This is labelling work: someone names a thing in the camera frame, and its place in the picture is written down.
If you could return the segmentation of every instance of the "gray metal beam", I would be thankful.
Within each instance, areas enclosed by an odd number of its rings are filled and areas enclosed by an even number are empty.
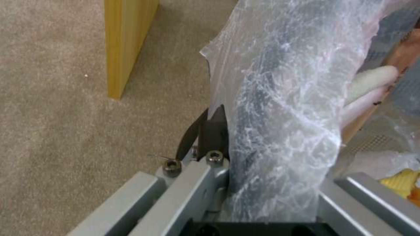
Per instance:
[[[210,167],[204,158],[190,162],[129,235],[179,235],[189,219],[202,219],[216,190],[226,187],[227,180],[227,160],[218,168]]]
[[[401,235],[334,182],[321,185],[318,216],[341,236]]]
[[[165,189],[164,180],[138,172],[68,235],[127,235]]]
[[[420,209],[365,173],[355,173],[337,184],[403,235],[420,235]]]

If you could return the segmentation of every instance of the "packaging material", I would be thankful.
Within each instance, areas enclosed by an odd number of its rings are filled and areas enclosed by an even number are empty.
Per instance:
[[[360,71],[380,66],[392,46],[407,36],[419,18],[419,1],[412,1],[384,18]],[[408,68],[386,102],[341,151],[339,159],[366,151],[420,153],[419,75],[420,60]]]
[[[201,53],[225,105],[233,221],[313,221],[346,87],[379,21],[409,0],[239,0]]]
[[[344,172],[345,176],[355,172],[364,172],[374,179],[392,177],[404,169],[420,170],[417,153],[410,152],[358,152],[352,159],[349,158]]]

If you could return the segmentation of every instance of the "hex bolt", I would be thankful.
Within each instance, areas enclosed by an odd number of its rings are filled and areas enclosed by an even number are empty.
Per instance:
[[[223,153],[220,151],[209,151],[206,154],[207,164],[211,167],[221,167],[223,166]]]
[[[175,178],[181,173],[182,165],[179,160],[166,160],[162,169],[165,176]]]

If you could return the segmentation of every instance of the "wooden board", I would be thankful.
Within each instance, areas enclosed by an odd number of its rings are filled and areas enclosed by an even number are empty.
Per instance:
[[[104,0],[108,95],[119,99],[159,0]]]

